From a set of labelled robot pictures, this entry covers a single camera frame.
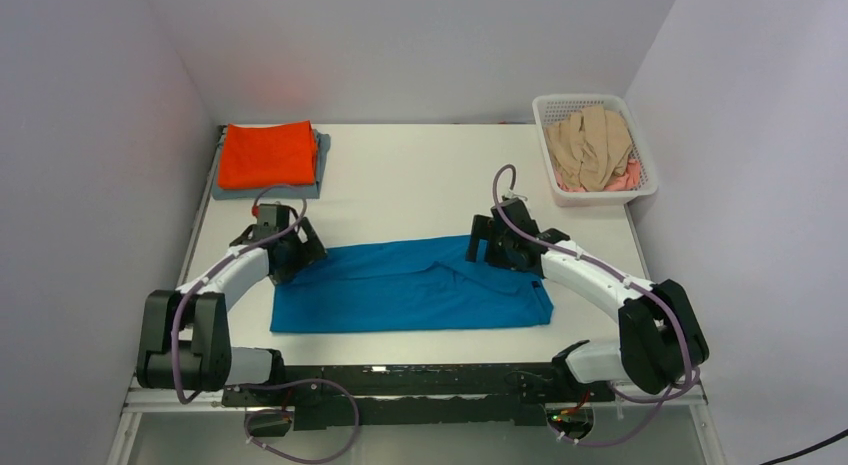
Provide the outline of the blue t shirt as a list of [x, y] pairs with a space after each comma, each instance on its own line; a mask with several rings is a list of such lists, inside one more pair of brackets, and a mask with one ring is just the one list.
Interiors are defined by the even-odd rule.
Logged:
[[465, 258], [466, 235], [330, 248], [276, 286], [285, 334], [501, 329], [550, 323], [541, 278]]

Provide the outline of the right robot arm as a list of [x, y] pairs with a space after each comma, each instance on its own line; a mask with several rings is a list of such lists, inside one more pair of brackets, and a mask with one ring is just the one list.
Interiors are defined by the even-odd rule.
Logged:
[[532, 275], [577, 293], [607, 314], [616, 338], [582, 340], [552, 359], [551, 386], [574, 400], [589, 385], [628, 382], [675, 397], [699, 379], [709, 347], [683, 286], [627, 274], [555, 228], [539, 229], [524, 202], [505, 199], [472, 220], [466, 258]]

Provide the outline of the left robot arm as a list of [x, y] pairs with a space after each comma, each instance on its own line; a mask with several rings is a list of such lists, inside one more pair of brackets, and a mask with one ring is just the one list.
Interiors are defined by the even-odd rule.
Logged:
[[182, 402], [243, 382], [261, 404], [285, 396], [280, 352], [233, 346], [229, 313], [256, 284], [287, 284], [327, 250], [304, 212], [260, 204], [252, 213], [254, 224], [207, 271], [146, 298], [135, 371], [141, 387], [174, 390]]

